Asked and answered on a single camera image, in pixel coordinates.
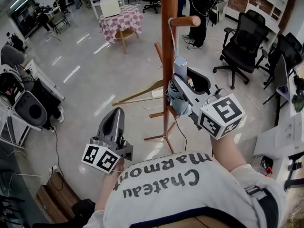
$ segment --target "floor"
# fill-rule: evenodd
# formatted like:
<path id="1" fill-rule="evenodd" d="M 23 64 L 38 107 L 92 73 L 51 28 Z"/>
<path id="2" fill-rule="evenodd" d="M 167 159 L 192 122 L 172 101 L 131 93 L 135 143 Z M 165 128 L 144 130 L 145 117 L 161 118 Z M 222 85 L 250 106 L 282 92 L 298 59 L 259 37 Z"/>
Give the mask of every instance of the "floor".
<path id="1" fill-rule="evenodd" d="M 31 38 L 32 49 L 27 59 L 34 59 L 38 66 L 56 83 L 58 90 L 66 97 L 62 102 L 65 110 L 65 121 L 62 124 L 54 121 L 57 127 L 58 154 L 60 167 L 64 177 L 75 193 L 82 199 L 96 201 L 103 179 L 103 173 L 81 162 L 84 148 L 90 137 L 97 132 L 102 118 L 113 109 L 111 101 L 131 95 L 149 87 L 162 78 L 161 62 L 154 47 L 161 42 L 161 14 L 147 10 L 142 20 L 143 33 L 126 41 L 127 54 L 123 53 L 121 43 L 99 48 L 105 43 L 100 33 L 99 22 L 93 10 L 73 10 L 67 16 L 71 27 L 63 26 L 57 37 L 48 38 L 49 34 L 40 28 Z M 212 76 L 213 67 L 222 65 L 219 61 L 224 40 L 224 28 L 236 28 L 236 22 L 225 18 L 212 27 L 209 23 L 207 35 L 202 49 L 187 50 L 187 44 L 181 38 L 187 34 L 189 27 L 180 28 L 180 55 L 187 58 L 188 65 L 202 68 L 206 75 Z M 65 83 L 68 75 L 77 67 Z M 218 71 L 214 75 L 220 87 L 234 93 L 246 111 L 243 127 L 236 130 L 235 142 L 248 162 L 252 160 L 252 152 L 256 136 L 274 124 L 274 101 L 263 106 L 273 89 L 263 91 L 266 75 L 255 70 L 248 75 L 250 82 L 245 85 L 240 77 L 236 77 L 236 88 L 230 90 L 231 75 L 228 71 Z M 157 107 L 158 101 L 145 102 L 144 106 Z M 162 117 L 149 118 L 149 114 L 162 111 L 161 107 L 144 109 L 142 103 L 121 105 L 125 112 L 125 139 L 134 146 L 133 161 L 138 162 L 153 157 L 170 154 L 167 144 L 162 139 L 143 141 L 145 137 L 162 134 Z M 187 150 L 211 153 L 209 135 L 198 131 L 192 120 L 186 116 L 178 120 L 179 126 L 188 139 Z M 170 134 L 170 141 L 175 152 L 184 151 L 185 140 L 178 128 Z M 48 169 L 58 164 L 55 150 L 56 136 L 43 130 L 31 130 L 25 142 L 25 157 L 18 158 L 21 171 L 26 173 L 27 165 L 37 175 L 47 176 Z M 39 181 L 33 177 L 24 177 L 35 195 Z"/>

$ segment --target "checkered tablecloth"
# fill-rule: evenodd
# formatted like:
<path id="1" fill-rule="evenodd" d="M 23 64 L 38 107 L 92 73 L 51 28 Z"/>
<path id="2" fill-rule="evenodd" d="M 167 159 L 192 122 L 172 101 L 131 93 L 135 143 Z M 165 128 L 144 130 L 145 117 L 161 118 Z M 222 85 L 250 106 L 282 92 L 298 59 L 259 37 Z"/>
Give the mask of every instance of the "checkered tablecloth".
<path id="1" fill-rule="evenodd" d="M 118 31 L 124 31 L 127 28 L 133 28 L 138 34 L 142 33 L 141 20 L 143 15 L 134 5 L 126 5 L 121 8 L 121 13 L 111 17 L 99 19 L 99 27 L 108 42 L 114 43 L 115 35 Z"/>

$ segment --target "sitting person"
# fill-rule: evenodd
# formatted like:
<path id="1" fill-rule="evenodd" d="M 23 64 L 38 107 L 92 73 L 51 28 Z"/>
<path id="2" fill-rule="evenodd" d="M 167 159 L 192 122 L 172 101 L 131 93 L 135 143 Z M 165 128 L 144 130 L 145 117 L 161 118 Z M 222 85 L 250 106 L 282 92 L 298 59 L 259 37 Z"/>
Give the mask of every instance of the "sitting person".
<path id="1" fill-rule="evenodd" d="M 42 127 L 54 132 L 56 128 L 52 125 L 50 117 L 53 116 L 60 123 L 63 122 L 63 108 L 59 106 L 61 102 L 42 85 L 39 79 L 34 80 L 32 76 L 25 71 L 25 69 L 20 65 L 23 62 L 24 55 L 21 52 L 8 45 L 5 45 L 2 48 L 1 65 L 7 64 L 18 71 L 22 79 L 24 89 L 30 91 L 40 101 L 47 112 L 48 119 Z"/>

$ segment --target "chair base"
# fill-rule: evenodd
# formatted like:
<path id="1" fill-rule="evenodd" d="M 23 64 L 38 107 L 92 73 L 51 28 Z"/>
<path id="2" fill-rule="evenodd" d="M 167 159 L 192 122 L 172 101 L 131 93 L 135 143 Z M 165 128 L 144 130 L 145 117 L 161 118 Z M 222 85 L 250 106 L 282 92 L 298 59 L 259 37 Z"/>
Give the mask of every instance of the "chair base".
<path id="1" fill-rule="evenodd" d="M 219 59 L 222 61 L 224 59 L 224 56 L 221 55 L 219 57 Z M 249 83 L 249 78 L 235 66 L 230 66 L 230 65 L 229 66 L 220 66 L 220 67 L 216 66 L 213 68 L 213 73 L 216 73 L 217 70 L 231 70 L 231 72 L 232 72 L 232 86 L 230 87 L 231 89 L 235 89 L 234 84 L 235 84 L 236 73 L 238 73 L 240 76 L 242 76 L 245 79 L 245 81 L 244 81 L 245 85 L 248 85 L 248 83 Z"/>
<path id="2" fill-rule="evenodd" d="M 157 2 L 152 2 L 152 4 L 144 6 L 142 12 L 145 13 L 145 10 L 148 10 L 148 9 L 153 8 L 154 11 L 155 11 L 155 13 L 158 13 L 158 11 L 157 11 L 156 8 L 160 8 L 160 7 L 161 7 L 161 5 L 160 5 L 159 3 L 157 3 Z"/>

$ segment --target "sneaker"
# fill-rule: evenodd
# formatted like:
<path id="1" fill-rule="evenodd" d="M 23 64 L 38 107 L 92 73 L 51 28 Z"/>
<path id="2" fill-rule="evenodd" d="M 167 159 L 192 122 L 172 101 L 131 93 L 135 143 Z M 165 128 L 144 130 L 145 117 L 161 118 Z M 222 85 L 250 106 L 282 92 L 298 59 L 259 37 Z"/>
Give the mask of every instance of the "sneaker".
<path id="1" fill-rule="evenodd" d="M 56 131 L 56 127 L 52 125 L 52 128 L 54 128 L 54 129 L 51 129 L 51 128 L 50 128 L 49 130 L 50 130 L 52 133 L 54 133 L 54 132 Z"/>
<path id="2" fill-rule="evenodd" d="M 201 49 L 202 47 L 203 47 L 203 46 L 201 46 L 201 47 L 196 47 L 196 46 L 194 46 L 194 45 L 188 45 L 188 46 L 187 46 L 188 50 L 191 50 L 191 51 L 196 50 L 196 49 Z"/>
<path id="3" fill-rule="evenodd" d="M 185 40 L 192 40 L 192 38 L 190 38 L 188 35 L 182 35 L 181 37 L 183 37 Z"/>
<path id="4" fill-rule="evenodd" d="M 63 123 L 63 121 L 65 120 L 65 117 L 63 116 L 63 108 L 62 108 L 62 106 L 59 106 L 58 109 L 59 109 L 61 115 L 60 115 L 60 117 L 59 117 L 57 120 L 58 120 L 60 123 Z"/>

